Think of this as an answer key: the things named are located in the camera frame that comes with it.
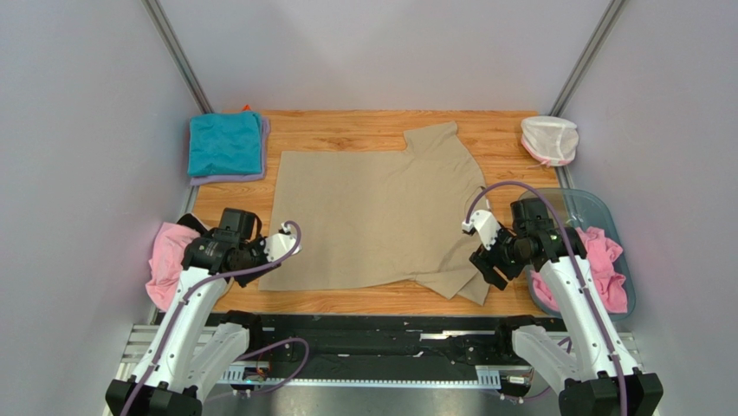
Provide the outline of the clear teal plastic bin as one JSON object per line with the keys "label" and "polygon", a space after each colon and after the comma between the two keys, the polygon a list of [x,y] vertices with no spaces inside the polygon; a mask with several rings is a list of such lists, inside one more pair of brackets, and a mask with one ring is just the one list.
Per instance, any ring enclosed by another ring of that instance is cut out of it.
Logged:
{"label": "clear teal plastic bin", "polygon": [[[610,239],[622,247],[612,215],[606,204],[597,196],[586,191],[562,188],[541,188],[540,193],[552,203],[557,214],[566,222],[567,226],[575,230],[577,227],[580,227],[582,230],[590,226],[601,228]],[[616,271],[627,277],[625,288],[629,295],[627,314],[614,315],[607,311],[611,319],[616,322],[624,320],[632,313],[637,297],[631,272],[627,264],[625,250],[623,256],[615,263],[615,267]]]}

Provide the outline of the beige t-shirt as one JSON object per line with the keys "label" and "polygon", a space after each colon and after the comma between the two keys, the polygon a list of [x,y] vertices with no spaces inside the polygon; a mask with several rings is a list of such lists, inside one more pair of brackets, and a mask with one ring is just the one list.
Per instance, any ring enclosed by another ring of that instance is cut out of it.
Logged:
{"label": "beige t-shirt", "polygon": [[450,121],[404,134],[402,151],[285,152],[271,226],[293,220],[301,252],[259,280],[262,291],[359,289],[414,281],[483,304],[461,225],[482,170]]}

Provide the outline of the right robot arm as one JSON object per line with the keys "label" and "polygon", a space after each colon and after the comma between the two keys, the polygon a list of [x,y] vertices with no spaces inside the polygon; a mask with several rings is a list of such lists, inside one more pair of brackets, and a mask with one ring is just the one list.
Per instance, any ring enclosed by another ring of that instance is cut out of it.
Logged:
{"label": "right robot arm", "polygon": [[529,317],[500,327],[507,348],[530,364],[557,394],[563,415],[652,415],[664,395],[654,373],[643,372],[621,340],[597,293],[578,233],[542,196],[511,205],[514,224],[489,210],[469,211],[462,230],[477,235],[469,260],[498,289],[534,269],[552,291],[573,352],[566,352]]}

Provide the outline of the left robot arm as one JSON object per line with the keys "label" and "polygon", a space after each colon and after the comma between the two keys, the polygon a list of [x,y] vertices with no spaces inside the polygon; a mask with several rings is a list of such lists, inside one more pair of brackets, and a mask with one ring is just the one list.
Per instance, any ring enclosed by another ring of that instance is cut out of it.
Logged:
{"label": "left robot arm", "polygon": [[197,235],[184,250],[178,286],[147,352],[126,380],[107,388],[114,415],[201,414],[212,388],[256,335],[255,315],[232,312],[197,350],[215,303],[229,283],[246,286],[301,250],[301,227],[292,220],[269,237],[255,213],[232,208],[215,228],[191,213],[178,224]]}

